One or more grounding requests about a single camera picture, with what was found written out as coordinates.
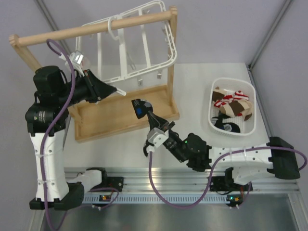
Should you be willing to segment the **black blue sports sock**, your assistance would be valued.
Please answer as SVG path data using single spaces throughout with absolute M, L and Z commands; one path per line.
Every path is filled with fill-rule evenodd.
M 150 112 L 153 112 L 152 104 L 145 99 L 134 99 L 131 102 L 137 119 L 141 119 Z

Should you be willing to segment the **white sock with red trim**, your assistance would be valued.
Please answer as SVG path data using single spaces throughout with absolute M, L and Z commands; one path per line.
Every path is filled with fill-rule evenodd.
M 81 61 L 81 67 L 83 70 L 88 70 L 91 69 L 91 63 L 89 61 L 89 59 L 87 57 L 83 57 L 82 61 Z

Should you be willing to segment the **white plastic clip hanger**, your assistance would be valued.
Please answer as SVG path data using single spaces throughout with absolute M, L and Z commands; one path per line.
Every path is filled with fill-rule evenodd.
M 153 0 L 151 2 L 140 5 L 120 14 L 116 14 L 110 17 L 106 17 L 104 19 L 84 24 L 83 26 L 86 27 L 98 25 L 101 23 L 107 23 L 106 33 L 109 34 L 110 37 L 114 41 L 117 41 L 119 44 L 120 76 L 107 79 L 105 80 L 105 83 L 110 84 L 124 81 L 130 78 L 137 78 L 139 82 L 142 82 L 141 76 L 145 74 L 157 71 L 158 77 L 160 77 L 162 70 L 165 68 L 168 69 L 168 72 L 171 72 L 178 55 L 176 50 L 177 16 L 177 7 L 172 6 L 167 11 L 163 1 Z M 115 35 L 113 33 L 114 29 L 112 28 L 112 22 L 122 19 L 125 19 L 128 22 L 128 25 L 123 28 L 119 28 L 117 30 L 117 35 Z M 168 46 L 168 54 L 167 60 L 165 62 L 153 64 L 151 63 L 150 59 L 145 25 L 156 22 L 162 22 L 164 24 L 163 32 L 165 34 L 165 40 Z M 140 70 L 136 69 L 135 63 L 131 59 L 131 56 L 127 50 L 125 41 L 124 28 L 132 26 L 141 27 L 141 36 L 145 53 L 146 68 Z

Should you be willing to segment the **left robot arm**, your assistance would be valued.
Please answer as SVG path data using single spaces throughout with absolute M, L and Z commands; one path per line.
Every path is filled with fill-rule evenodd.
M 92 188 L 104 191 L 109 185 L 102 167 L 88 168 L 67 182 L 64 173 L 63 147 L 68 107 L 87 101 L 96 103 L 116 92 L 116 88 L 99 80 L 90 70 L 67 82 L 59 67 L 45 66 L 35 71 L 35 102 L 26 112 L 27 130 L 34 146 L 38 188 L 30 201 L 32 210 L 67 211 L 80 206 L 84 194 Z M 75 83 L 71 94 L 72 82 Z

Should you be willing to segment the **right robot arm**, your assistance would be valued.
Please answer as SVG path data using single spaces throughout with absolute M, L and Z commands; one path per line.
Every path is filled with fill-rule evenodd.
M 145 155 L 152 154 L 164 146 L 179 162 L 197 172 L 224 170 L 224 184 L 235 191 L 250 182 L 275 177 L 281 180 L 300 178 L 294 148 L 279 137 L 270 137 L 269 142 L 250 148 L 225 148 L 207 145 L 198 135 L 189 133 L 182 140 L 172 130 L 174 122 L 147 113 L 150 132 L 143 148 Z

